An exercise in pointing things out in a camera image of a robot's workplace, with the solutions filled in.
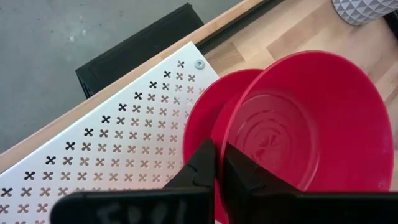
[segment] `red bowl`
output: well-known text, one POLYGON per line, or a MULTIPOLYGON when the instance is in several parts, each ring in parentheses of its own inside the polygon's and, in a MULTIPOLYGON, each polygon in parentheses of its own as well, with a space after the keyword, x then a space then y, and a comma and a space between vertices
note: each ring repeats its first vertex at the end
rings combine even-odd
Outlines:
MULTIPOLYGON (((393 166, 389 118, 375 86, 360 68, 331 53, 300 52, 249 79, 248 85, 225 81, 220 82, 224 88, 217 87, 230 94, 224 107, 211 115, 213 129, 207 129, 221 162, 228 141, 301 190, 389 190, 393 166)), ((208 101, 196 103, 185 141, 201 142, 202 136, 209 136, 193 136, 189 124, 207 120, 193 117, 219 94, 212 88, 201 97, 208 101)), ((190 146, 184 143, 186 155, 197 147, 190 146)))
MULTIPOLYGON (((187 162, 202 141, 211 138, 213 126, 224 104, 235 94, 240 96, 249 84, 262 72, 261 69, 241 70, 221 77, 211 84, 199 97, 188 117, 183 137, 183 159, 187 162)), ((216 182, 215 215, 220 222, 228 217, 220 199, 216 182)))

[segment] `white perforated metal sheet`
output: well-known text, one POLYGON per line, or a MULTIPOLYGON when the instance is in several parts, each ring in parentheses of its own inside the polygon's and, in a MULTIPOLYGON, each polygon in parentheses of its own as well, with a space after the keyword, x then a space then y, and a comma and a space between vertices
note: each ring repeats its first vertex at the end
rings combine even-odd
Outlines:
POLYGON ((182 167, 189 112, 217 78, 193 43, 176 51, 2 173, 0 223, 49 223, 78 190, 163 187, 182 167))

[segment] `wooden countertop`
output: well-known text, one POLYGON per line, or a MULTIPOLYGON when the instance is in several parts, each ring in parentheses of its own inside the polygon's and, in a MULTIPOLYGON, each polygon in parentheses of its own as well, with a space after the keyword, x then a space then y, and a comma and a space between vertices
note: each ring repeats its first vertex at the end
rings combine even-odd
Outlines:
MULTIPOLYGON (((187 42, 203 40, 260 1, 242 1, 10 148, 0 155, 0 173, 187 42)), ((354 27, 340 19, 331 0, 285 0, 208 52, 205 57, 216 72, 223 76, 243 68, 266 68, 272 62, 301 50, 327 50, 340 54, 369 74, 387 106, 394 135, 394 149, 398 149, 398 42, 383 19, 354 27)), ((392 189, 398 190, 398 167, 394 169, 392 189)))

